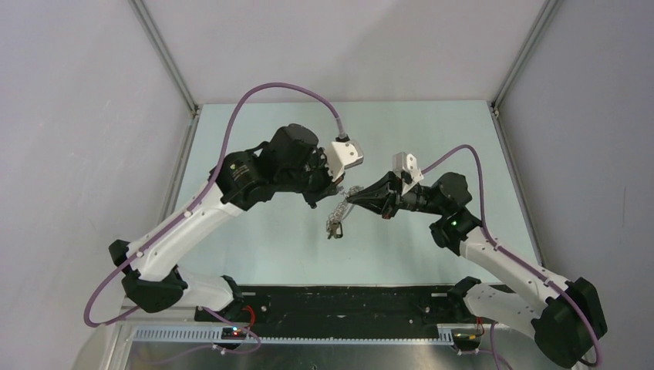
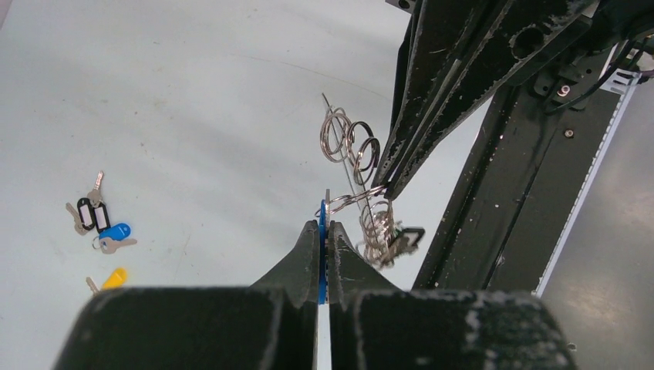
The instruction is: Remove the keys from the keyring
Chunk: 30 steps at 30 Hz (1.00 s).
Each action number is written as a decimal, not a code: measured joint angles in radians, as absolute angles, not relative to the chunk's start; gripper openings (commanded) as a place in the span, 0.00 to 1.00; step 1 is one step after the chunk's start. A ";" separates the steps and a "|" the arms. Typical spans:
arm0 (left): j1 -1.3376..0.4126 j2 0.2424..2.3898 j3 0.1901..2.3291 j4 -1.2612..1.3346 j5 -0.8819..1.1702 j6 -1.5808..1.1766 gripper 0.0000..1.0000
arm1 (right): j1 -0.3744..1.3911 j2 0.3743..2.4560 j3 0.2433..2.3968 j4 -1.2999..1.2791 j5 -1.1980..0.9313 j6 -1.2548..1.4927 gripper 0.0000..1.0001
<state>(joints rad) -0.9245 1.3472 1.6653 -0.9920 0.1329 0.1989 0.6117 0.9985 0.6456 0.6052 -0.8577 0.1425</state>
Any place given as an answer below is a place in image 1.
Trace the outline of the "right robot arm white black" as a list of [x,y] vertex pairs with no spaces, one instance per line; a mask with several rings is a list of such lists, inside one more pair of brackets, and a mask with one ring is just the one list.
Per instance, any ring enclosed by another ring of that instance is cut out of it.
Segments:
[[436,214],[439,220],[430,225],[435,244],[510,288],[498,291],[477,278],[464,278],[448,292],[447,308],[454,320],[489,318],[534,340],[562,368],[590,366],[585,355],[608,330],[596,287],[583,277],[571,281],[510,251],[467,209],[471,199],[465,176],[452,172],[430,187],[410,187],[389,172],[347,197],[349,203],[386,220],[400,210]]

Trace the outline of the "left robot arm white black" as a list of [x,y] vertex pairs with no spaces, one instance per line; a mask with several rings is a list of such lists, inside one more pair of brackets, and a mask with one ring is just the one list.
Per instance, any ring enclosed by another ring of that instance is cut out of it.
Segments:
[[201,190],[148,235],[110,247],[123,272],[126,296],[148,313],[176,304],[211,309],[225,321],[241,317],[244,301],[232,277],[204,277],[184,272],[180,259],[206,236],[276,193],[300,193],[312,208],[337,194],[347,159],[347,143],[321,147],[317,136],[298,124],[279,128],[269,141],[229,153]]

